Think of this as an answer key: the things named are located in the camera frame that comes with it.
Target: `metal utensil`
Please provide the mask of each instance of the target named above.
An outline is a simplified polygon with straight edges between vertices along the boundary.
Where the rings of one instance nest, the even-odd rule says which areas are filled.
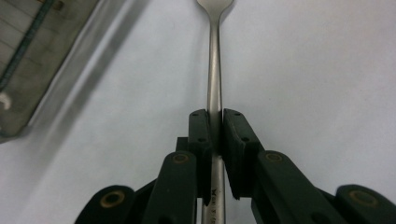
[[[203,224],[225,223],[224,163],[219,154],[219,135],[222,123],[221,68],[219,49],[219,20],[233,0],[197,0],[210,20],[209,80],[207,86],[207,113],[214,143],[212,157],[212,196],[208,206],[203,204]]]

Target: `white surface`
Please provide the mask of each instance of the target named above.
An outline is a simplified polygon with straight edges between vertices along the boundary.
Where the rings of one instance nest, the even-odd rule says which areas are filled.
[[[127,35],[98,48],[55,121],[45,106],[29,134],[0,146],[1,223],[73,223],[99,189],[142,187],[205,108],[205,13],[193,0],[130,3]],[[317,187],[356,183],[395,203],[395,11],[394,1],[235,0],[220,27],[224,106]],[[230,194],[227,223],[254,223],[249,200]]]

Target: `silver spoon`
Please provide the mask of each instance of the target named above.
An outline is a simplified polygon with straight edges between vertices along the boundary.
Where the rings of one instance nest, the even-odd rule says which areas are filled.
[[[224,163],[219,154],[219,135],[222,123],[221,68],[219,49],[219,21],[221,13],[233,0],[197,0],[210,20],[209,80],[207,86],[207,113],[214,143],[212,157],[212,195],[208,206],[202,206],[203,224],[225,223]]]

